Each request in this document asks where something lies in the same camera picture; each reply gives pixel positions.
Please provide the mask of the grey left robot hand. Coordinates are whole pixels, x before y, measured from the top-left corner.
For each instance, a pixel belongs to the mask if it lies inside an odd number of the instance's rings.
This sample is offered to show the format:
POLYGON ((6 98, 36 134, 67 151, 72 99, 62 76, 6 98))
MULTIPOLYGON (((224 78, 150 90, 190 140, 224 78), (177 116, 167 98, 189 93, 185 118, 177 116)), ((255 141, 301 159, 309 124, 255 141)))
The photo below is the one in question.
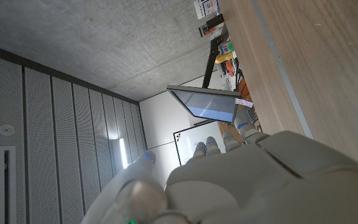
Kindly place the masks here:
POLYGON ((358 223, 358 162, 291 131, 258 132, 234 121, 243 141, 214 138, 162 185, 145 151, 121 170, 84 223, 358 223))

